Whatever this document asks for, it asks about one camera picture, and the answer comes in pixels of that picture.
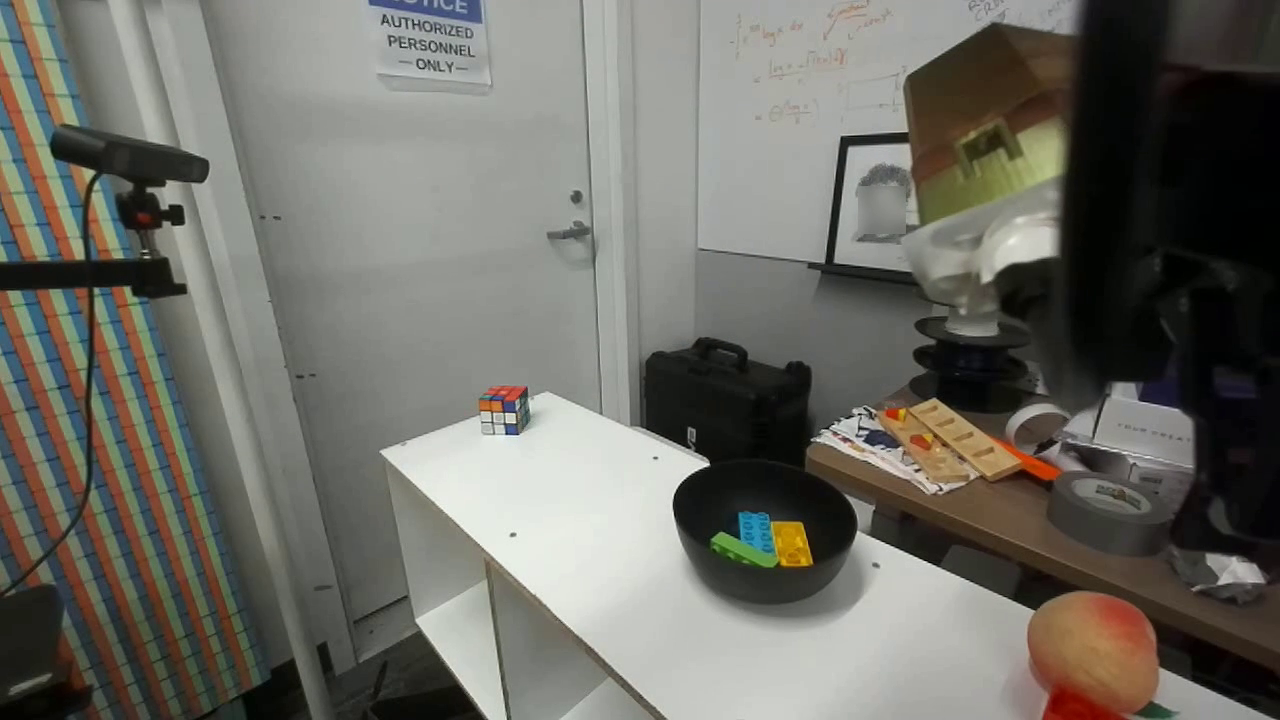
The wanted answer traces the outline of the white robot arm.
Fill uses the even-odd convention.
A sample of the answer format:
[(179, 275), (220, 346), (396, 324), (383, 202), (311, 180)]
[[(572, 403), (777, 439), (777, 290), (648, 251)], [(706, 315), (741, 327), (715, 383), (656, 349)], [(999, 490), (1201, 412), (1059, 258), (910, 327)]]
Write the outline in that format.
[(1179, 550), (1280, 543), (1280, 0), (1079, 0), (1059, 360), (1191, 417)]

